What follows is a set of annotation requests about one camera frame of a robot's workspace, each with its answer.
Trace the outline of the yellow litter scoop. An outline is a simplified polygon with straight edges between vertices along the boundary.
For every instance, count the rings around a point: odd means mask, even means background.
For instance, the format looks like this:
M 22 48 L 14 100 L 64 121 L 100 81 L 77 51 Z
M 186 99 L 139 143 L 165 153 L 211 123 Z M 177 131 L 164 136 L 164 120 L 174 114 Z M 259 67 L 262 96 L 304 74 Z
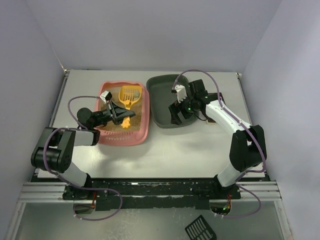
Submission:
M 140 97 L 134 98 L 134 93 L 140 92 Z M 124 107 L 127 110 L 131 110 L 131 107 L 142 99 L 143 88 L 140 85 L 123 85 L 118 93 L 119 101 L 124 104 Z M 127 129 L 131 126 L 130 118 L 128 122 L 120 124 L 124 129 Z

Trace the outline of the pink litter box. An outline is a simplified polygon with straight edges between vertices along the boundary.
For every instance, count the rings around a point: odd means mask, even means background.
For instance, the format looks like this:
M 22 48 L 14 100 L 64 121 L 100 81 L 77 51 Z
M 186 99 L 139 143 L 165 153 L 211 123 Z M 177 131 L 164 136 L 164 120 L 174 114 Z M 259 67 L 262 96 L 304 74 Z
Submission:
M 141 107 L 141 121 L 140 129 L 138 131 L 118 132 L 118 131 L 100 131 L 99 144 L 108 146 L 134 146 L 141 144 L 148 135 L 149 120 L 150 120 L 150 99 L 149 93 L 140 82 L 129 81 L 106 81 L 99 90 L 98 95 L 104 91 L 109 91 L 112 88 L 121 88 L 124 85 L 139 85 L 142 87 L 142 107 Z

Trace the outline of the dark grey plastic tray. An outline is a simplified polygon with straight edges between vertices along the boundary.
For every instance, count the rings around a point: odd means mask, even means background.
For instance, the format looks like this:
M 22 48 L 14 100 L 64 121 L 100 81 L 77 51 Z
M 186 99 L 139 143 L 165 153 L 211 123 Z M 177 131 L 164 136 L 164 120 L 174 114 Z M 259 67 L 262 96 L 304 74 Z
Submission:
M 150 110 L 152 119 L 156 125 L 162 129 L 180 128 L 193 124 L 198 118 L 193 115 L 189 119 L 184 119 L 182 114 L 179 118 L 181 125 L 171 123 L 171 113 L 169 106 L 177 100 L 175 94 L 171 92 L 177 74 L 158 75 L 150 78 L 146 82 L 146 88 L 149 93 Z

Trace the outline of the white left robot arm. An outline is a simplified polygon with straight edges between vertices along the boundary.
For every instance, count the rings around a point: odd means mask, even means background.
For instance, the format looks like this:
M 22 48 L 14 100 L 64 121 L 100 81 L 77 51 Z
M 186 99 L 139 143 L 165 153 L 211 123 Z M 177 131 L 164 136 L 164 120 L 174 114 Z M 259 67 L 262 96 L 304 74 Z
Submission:
M 120 107 L 113 101 L 109 101 L 102 111 L 83 107 L 76 115 L 79 128 L 46 127 L 43 130 L 31 154 L 31 165 L 73 187 L 89 190 L 92 188 L 91 176 L 73 163 L 74 147 L 97 145 L 101 133 L 97 127 L 104 127 L 108 122 L 119 125 L 135 115 L 134 111 Z

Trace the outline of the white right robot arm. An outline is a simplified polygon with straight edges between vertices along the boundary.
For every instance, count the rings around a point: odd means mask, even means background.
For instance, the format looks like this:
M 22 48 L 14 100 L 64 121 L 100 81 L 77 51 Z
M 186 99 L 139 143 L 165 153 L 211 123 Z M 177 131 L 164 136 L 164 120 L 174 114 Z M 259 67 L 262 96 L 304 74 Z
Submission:
M 215 176 L 217 187 L 228 188 L 236 183 L 246 171 L 266 160 L 264 130 L 259 125 L 251 125 L 238 118 L 224 103 L 218 92 L 208 93 L 201 79 L 188 84 L 190 94 L 184 85 L 176 84 L 171 91 L 176 101 L 168 109 L 171 123 L 181 125 L 179 113 L 185 119 L 201 112 L 207 119 L 215 121 L 230 136 L 229 162 Z

